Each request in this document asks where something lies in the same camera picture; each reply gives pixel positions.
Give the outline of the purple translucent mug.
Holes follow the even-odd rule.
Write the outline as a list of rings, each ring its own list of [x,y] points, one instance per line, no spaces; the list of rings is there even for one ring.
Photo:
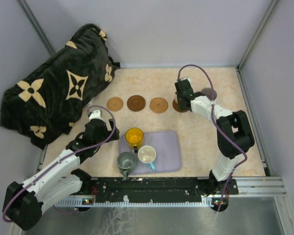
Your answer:
[[[201,93],[208,97],[209,100],[215,100],[217,98],[217,92],[211,88],[203,88]]]

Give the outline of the woven rattan coaster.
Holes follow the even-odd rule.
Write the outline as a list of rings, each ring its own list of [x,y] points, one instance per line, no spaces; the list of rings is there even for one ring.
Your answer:
[[[117,112],[123,108],[124,102],[119,97],[112,97],[107,101],[106,106],[108,110]]]
[[[168,109],[168,106],[169,104],[167,100],[161,97],[153,98],[149,103],[150,109],[157,114],[165,112]]]

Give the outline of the dark brown wooden coaster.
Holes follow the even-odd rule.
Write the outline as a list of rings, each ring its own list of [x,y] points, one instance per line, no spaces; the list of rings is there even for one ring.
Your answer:
[[[146,100],[141,95],[133,95],[127,100],[127,107],[133,112],[139,112],[146,106]]]

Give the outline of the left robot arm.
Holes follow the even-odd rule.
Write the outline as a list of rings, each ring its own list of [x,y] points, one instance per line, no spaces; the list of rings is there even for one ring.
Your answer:
[[[93,157],[103,144],[120,137],[115,117],[105,121],[101,112],[104,107],[92,107],[94,110],[88,113],[85,130],[55,160],[22,183],[12,182],[7,187],[2,208],[4,222],[15,223],[27,231],[61,199],[91,191],[91,176],[79,166]]]

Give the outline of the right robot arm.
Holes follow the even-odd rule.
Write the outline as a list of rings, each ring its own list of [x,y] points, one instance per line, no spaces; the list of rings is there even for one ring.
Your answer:
[[[216,91],[207,95],[194,92],[189,77],[179,78],[175,82],[175,101],[178,108],[199,114],[212,122],[217,128],[217,144],[220,156],[211,171],[209,188],[219,194],[226,189],[226,179],[234,172],[234,167],[243,159],[243,155],[255,144],[247,114],[238,110],[228,110],[218,105],[214,99]]]

